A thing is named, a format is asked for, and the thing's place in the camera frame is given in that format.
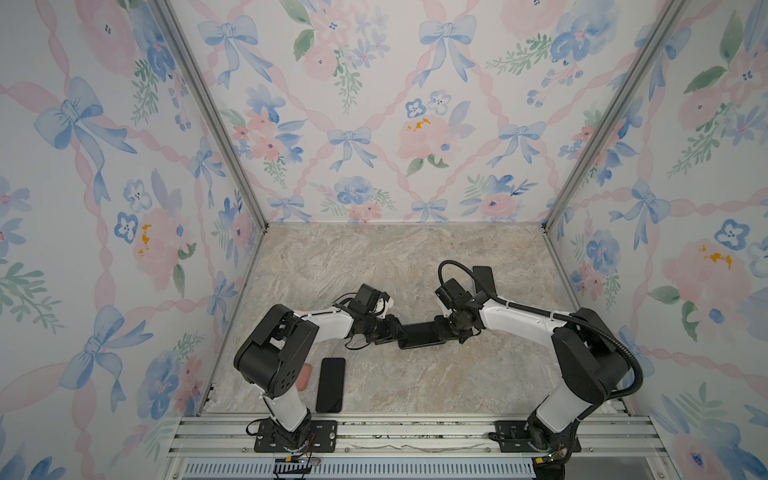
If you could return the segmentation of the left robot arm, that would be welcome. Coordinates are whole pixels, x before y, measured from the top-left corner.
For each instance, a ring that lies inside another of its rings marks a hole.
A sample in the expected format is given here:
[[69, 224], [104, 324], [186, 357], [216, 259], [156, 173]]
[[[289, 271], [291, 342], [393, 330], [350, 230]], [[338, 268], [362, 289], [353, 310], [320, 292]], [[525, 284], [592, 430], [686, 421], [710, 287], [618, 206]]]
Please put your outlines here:
[[399, 341], [405, 330], [388, 312], [389, 306], [385, 302], [366, 313], [343, 305], [300, 312], [276, 304], [237, 350], [234, 368], [257, 387], [271, 420], [287, 432], [296, 432], [309, 415], [296, 382], [313, 345], [356, 335], [372, 344]]

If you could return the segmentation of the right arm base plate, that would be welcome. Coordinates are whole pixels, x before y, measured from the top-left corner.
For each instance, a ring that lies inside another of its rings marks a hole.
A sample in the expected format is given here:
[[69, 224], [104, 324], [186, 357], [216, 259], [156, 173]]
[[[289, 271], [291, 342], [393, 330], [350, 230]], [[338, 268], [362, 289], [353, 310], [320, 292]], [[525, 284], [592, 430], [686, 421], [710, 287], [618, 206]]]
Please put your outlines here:
[[582, 451], [573, 423], [563, 431], [549, 430], [538, 420], [499, 420], [488, 438], [499, 444], [502, 453], [531, 453], [548, 455], [560, 452], [579, 453]]

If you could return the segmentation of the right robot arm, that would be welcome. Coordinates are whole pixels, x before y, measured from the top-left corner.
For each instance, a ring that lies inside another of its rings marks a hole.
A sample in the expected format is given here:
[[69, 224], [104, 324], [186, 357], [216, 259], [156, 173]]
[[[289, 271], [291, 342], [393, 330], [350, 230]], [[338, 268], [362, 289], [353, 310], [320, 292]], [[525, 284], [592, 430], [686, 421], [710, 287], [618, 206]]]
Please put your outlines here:
[[437, 337], [460, 343], [484, 331], [510, 333], [553, 348], [561, 372], [555, 389], [526, 421], [543, 450], [608, 400], [636, 393], [644, 373], [637, 357], [594, 311], [549, 311], [501, 298], [470, 299], [434, 318]]

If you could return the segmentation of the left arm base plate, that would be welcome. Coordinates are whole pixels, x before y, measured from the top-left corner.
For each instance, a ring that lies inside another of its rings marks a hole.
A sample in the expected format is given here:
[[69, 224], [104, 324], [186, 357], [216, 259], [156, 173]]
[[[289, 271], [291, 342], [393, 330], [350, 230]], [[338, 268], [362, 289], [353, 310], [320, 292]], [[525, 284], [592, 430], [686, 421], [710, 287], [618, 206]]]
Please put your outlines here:
[[334, 420], [305, 420], [289, 432], [269, 419], [259, 424], [253, 433], [256, 453], [299, 454], [334, 453], [338, 439], [338, 422]]

